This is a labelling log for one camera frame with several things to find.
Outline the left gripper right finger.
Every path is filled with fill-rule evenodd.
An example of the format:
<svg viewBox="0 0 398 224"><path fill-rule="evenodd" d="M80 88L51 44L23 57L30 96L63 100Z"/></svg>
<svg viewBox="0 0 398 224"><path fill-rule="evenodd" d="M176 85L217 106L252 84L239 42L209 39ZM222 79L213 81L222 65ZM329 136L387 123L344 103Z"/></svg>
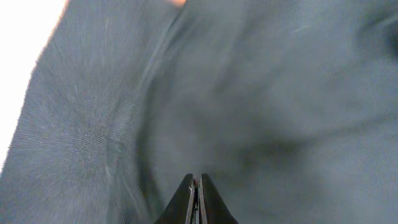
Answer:
<svg viewBox="0 0 398 224"><path fill-rule="evenodd" d="M198 184L199 224L238 224L208 174Z"/></svg>

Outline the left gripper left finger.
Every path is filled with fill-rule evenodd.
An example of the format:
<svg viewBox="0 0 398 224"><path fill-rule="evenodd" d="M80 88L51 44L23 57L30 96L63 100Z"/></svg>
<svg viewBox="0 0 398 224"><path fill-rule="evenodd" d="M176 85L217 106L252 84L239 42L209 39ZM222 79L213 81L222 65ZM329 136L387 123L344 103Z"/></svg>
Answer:
<svg viewBox="0 0 398 224"><path fill-rule="evenodd" d="M154 224L192 224L195 213L195 176L187 174Z"/></svg>

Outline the black polo shirt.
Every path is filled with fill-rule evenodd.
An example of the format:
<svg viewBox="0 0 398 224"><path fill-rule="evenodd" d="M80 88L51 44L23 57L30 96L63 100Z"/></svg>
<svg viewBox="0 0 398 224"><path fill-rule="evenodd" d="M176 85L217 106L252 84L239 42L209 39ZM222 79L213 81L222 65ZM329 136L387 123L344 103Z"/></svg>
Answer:
<svg viewBox="0 0 398 224"><path fill-rule="evenodd" d="M2 223L152 223L207 173L240 223L397 222L397 1L70 1Z"/></svg>

